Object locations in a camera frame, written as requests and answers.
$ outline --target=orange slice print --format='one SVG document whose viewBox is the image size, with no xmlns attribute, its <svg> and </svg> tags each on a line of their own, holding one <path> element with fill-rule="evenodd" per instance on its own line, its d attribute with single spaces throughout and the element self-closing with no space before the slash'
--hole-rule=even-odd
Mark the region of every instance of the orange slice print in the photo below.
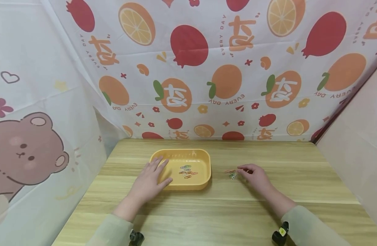
<svg viewBox="0 0 377 246">
<path fill-rule="evenodd" d="M 197 125 L 194 127 L 194 132 L 199 137 L 211 137 L 214 135 L 214 128 L 210 125 Z"/>
<path fill-rule="evenodd" d="M 271 0 L 268 7 L 268 26 L 278 37 L 292 33 L 302 21 L 305 0 Z"/>
<path fill-rule="evenodd" d="M 309 122 L 306 120 L 296 120 L 287 126 L 287 133 L 290 136 L 300 136 L 309 129 L 309 126 Z"/>
<path fill-rule="evenodd" d="M 119 20 L 123 31 L 135 43 L 150 45 L 154 41 L 156 28 L 147 10 L 137 3 L 125 3 L 119 10 Z"/>
</svg>

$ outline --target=wood grain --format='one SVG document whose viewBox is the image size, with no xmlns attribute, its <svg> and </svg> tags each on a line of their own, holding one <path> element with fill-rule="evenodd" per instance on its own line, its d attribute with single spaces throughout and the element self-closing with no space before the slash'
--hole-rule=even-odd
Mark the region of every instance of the wood grain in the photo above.
<svg viewBox="0 0 377 246">
<path fill-rule="evenodd" d="M 227 169 L 256 163 L 277 189 L 305 206 L 351 245 L 377 245 L 377 226 L 309 142 L 226 142 L 125 139 L 76 207 L 53 246 L 79 246 L 124 197 L 150 156 L 163 148 L 202 148 L 212 179 L 202 191 L 164 191 L 134 222 L 143 246 L 273 245 L 279 226 L 269 207 Z"/>
</svg>

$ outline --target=right hand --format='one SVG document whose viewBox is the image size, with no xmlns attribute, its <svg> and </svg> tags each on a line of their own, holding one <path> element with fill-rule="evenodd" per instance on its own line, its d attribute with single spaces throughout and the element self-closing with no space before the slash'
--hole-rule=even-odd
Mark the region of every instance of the right hand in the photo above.
<svg viewBox="0 0 377 246">
<path fill-rule="evenodd" d="M 269 181 L 263 168 L 255 164 L 238 166 L 237 172 L 242 175 L 261 195 L 274 190 L 274 186 Z"/>
</svg>

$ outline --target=light green sleeve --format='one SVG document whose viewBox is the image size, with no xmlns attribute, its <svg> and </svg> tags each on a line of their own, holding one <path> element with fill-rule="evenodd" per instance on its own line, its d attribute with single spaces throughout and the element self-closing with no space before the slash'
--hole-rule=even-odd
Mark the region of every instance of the light green sleeve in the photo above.
<svg viewBox="0 0 377 246">
<path fill-rule="evenodd" d="M 350 246 L 334 230 L 302 206 L 287 212 L 281 221 L 289 223 L 289 236 L 299 246 Z"/>
<path fill-rule="evenodd" d="M 132 223 L 109 214 L 86 246 L 128 246 L 132 227 Z"/>
</svg>

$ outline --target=yellow tray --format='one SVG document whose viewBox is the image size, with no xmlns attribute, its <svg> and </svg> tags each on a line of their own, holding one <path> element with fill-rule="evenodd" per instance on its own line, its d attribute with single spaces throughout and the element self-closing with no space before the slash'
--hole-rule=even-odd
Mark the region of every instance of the yellow tray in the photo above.
<svg viewBox="0 0 377 246">
<path fill-rule="evenodd" d="M 169 163 L 162 171 L 158 182 L 172 177 L 173 181 L 165 189 L 190 191 L 202 190 L 207 186 L 211 175 L 211 157 L 209 153 L 201 149 L 164 149 L 155 152 L 150 160 L 163 156 L 163 161 L 169 159 Z M 180 174 L 180 172 L 193 172 L 198 174 Z"/>
</svg>

